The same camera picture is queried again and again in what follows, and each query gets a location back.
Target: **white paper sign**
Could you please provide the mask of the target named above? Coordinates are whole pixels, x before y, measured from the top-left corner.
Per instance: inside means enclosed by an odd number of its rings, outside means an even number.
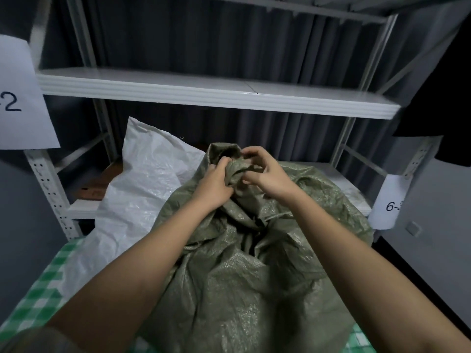
[[[28,43],[0,35],[0,150],[60,147]]]
[[[411,181],[412,177],[386,176],[374,202],[373,209],[368,216],[368,222],[370,222],[373,229],[391,229],[395,225]]]

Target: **crumpled fabric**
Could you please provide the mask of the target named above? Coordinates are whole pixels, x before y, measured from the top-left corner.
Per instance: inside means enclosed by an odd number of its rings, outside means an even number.
[[[154,228],[191,198],[222,156],[232,198],[197,227],[167,277],[140,335],[162,352],[339,352],[354,320],[288,208],[246,185],[235,144],[209,146],[194,177],[177,189]],[[367,219],[313,167],[280,162],[327,213],[371,244]]]

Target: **handwritten number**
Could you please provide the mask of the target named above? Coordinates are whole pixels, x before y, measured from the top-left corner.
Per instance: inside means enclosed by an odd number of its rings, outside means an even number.
[[[12,106],[14,103],[16,103],[16,95],[10,92],[3,92],[0,94],[0,98],[5,99],[5,95],[11,95],[13,97],[13,101],[9,102],[7,106],[5,106],[5,111],[6,112],[20,112],[21,109],[11,109],[10,106]]]

